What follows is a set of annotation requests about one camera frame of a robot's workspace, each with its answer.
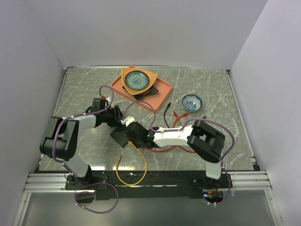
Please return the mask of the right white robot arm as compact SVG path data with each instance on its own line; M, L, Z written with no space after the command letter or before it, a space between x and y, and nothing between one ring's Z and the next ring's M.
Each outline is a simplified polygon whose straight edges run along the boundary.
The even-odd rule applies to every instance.
M121 121L125 133L138 147L189 146L206 162L206 184L215 188L222 182L222 150L225 135L203 121L185 128L144 128L131 117Z

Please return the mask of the black network switch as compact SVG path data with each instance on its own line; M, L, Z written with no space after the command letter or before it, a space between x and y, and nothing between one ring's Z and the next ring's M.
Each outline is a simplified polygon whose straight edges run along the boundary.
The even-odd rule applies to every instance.
M129 138L126 135L126 128L124 126L116 127L110 136L116 141L121 147L125 147L129 142Z

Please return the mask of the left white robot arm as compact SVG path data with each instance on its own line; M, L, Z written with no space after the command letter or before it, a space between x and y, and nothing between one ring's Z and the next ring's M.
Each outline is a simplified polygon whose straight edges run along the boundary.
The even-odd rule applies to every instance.
M92 186L93 176L91 167L76 154L79 133L102 123L111 128L120 126L123 114L119 106L111 104L109 99L94 98L83 113L69 117L52 116L40 142L41 154L62 164L82 189Z

